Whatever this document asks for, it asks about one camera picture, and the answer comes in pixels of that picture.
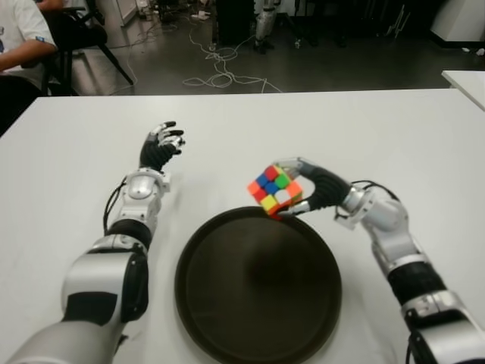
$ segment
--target floor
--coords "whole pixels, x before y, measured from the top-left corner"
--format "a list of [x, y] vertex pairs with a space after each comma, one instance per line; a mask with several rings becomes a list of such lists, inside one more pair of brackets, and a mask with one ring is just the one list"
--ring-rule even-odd
[[[129, 62], [137, 83], [127, 87], [126, 80], [99, 51], [89, 49], [74, 60], [74, 88], [82, 95], [187, 95], [218, 93], [260, 93], [262, 82], [233, 83], [226, 88], [186, 86], [183, 80], [199, 77], [207, 80], [215, 74], [214, 60], [189, 40], [205, 48], [211, 41], [211, 24], [193, 25], [184, 17], [175, 27], [163, 26], [156, 20], [133, 18], [121, 28], [103, 2], [107, 19], [108, 46], [130, 73]], [[130, 47], [138, 39], [141, 44]], [[303, 43], [294, 46], [294, 37], [276, 26], [273, 43], [276, 48], [266, 55], [256, 54], [250, 42], [238, 49], [238, 57], [227, 62], [227, 69], [237, 76], [267, 79], [285, 93], [344, 91], [364, 89], [446, 88], [441, 77], [444, 69], [485, 70], [485, 58], [461, 49], [441, 49], [428, 40], [373, 38], [350, 39], [347, 48], [337, 48], [324, 37], [318, 47]], [[226, 83], [220, 78], [215, 83]], [[266, 85], [266, 93], [277, 92]]]

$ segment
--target orange cube square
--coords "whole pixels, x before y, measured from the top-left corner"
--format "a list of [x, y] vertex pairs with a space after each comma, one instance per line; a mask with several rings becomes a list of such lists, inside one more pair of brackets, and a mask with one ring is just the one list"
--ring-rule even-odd
[[286, 191], [288, 191], [292, 202], [297, 202], [303, 197], [303, 190], [295, 180], [289, 184]]
[[260, 186], [258, 182], [255, 180], [248, 186], [248, 191], [251, 193], [253, 196], [260, 190]]

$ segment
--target green cube square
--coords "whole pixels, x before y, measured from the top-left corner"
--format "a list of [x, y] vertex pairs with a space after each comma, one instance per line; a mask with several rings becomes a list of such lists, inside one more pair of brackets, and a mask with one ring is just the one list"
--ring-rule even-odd
[[286, 174], [280, 174], [276, 180], [274, 180], [274, 183], [280, 188], [281, 190], [283, 188], [286, 188], [289, 183], [291, 182], [290, 178]]
[[297, 194], [296, 196], [293, 196], [291, 200], [292, 202], [298, 202], [302, 198], [303, 198], [303, 191]]

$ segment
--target equipment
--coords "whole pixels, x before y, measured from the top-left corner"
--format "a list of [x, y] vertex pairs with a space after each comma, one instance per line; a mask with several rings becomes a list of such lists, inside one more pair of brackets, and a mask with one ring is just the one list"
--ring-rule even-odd
[[172, 11], [176, 11], [179, 5], [178, 0], [157, 0], [158, 17], [162, 24], [170, 24], [176, 21], [177, 18], [174, 16]]
[[255, 49], [260, 53], [265, 53], [265, 49], [272, 49], [273, 46], [268, 42], [268, 37], [274, 27], [277, 8], [281, 0], [264, 0], [263, 11], [258, 15], [256, 24]]
[[[123, 329], [145, 313], [148, 303], [147, 253], [157, 226], [161, 198], [169, 191], [161, 171], [185, 143], [175, 122], [147, 136], [139, 169], [115, 189], [103, 219], [105, 236], [72, 265], [62, 289], [64, 317], [34, 334], [8, 364], [109, 364], [123, 342]], [[118, 195], [122, 206], [107, 228]]]
[[[394, 295], [409, 331], [408, 356], [416, 364], [485, 362], [485, 337], [456, 293], [448, 290], [408, 229], [408, 213], [397, 196], [371, 181], [349, 183], [302, 158], [277, 161], [288, 175], [309, 179], [315, 190], [307, 199], [282, 208], [281, 216], [336, 206], [335, 219], [349, 229], [361, 222], [372, 239], [372, 252]], [[389, 199], [377, 196], [382, 188]]]

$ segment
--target black cable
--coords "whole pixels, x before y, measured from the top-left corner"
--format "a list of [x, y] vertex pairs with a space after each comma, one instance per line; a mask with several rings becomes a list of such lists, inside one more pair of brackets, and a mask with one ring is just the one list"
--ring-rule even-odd
[[406, 349], [406, 361], [405, 364], [409, 364], [409, 360], [411, 359], [411, 347], [408, 344], [408, 349]]
[[[389, 196], [390, 196], [392, 199], [394, 199], [394, 200], [396, 200], [396, 201], [399, 201], [399, 202], [401, 201], [401, 200], [399, 199], [399, 197], [398, 197], [398, 196], [397, 196], [397, 195], [396, 195], [396, 194], [395, 194], [393, 191], [391, 191], [389, 188], [387, 188], [387, 187], [383, 186], [382, 184], [378, 184], [378, 183], [376, 183], [376, 182], [374, 182], [374, 181], [372, 181], [372, 180], [354, 180], [353, 182], [351, 182], [351, 185], [352, 185], [352, 186], [353, 186], [353, 185], [355, 185], [355, 184], [367, 184], [367, 185], [365, 185], [364, 187], [362, 187], [362, 189], [363, 189], [363, 190], [368, 190], [368, 189], [369, 189], [369, 188], [371, 188], [371, 187], [378, 187], [378, 188], [380, 188], [380, 189], [382, 189], [382, 190], [386, 191], [386, 192], [387, 192], [387, 194], [388, 194], [388, 195], [389, 195]], [[334, 219], [335, 219], [335, 218], [348, 218], [348, 217], [349, 217], [348, 215], [344, 215], [344, 214], [341, 214], [341, 213], [339, 212], [339, 206], [335, 206], [335, 217], [334, 217]]]
[[120, 197], [120, 192], [123, 186], [127, 184], [127, 178], [123, 178], [121, 183], [111, 192], [111, 195], [108, 198], [108, 201], [106, 201], [105, 205], [105, 212], [103, 213], [103, 231], [105, 232], [105, 235], [108, 232], [108, 217], [109, 214], [111, 214], [111, 210], [114, 207], [114, 204], [117, 202], [118, 198]]

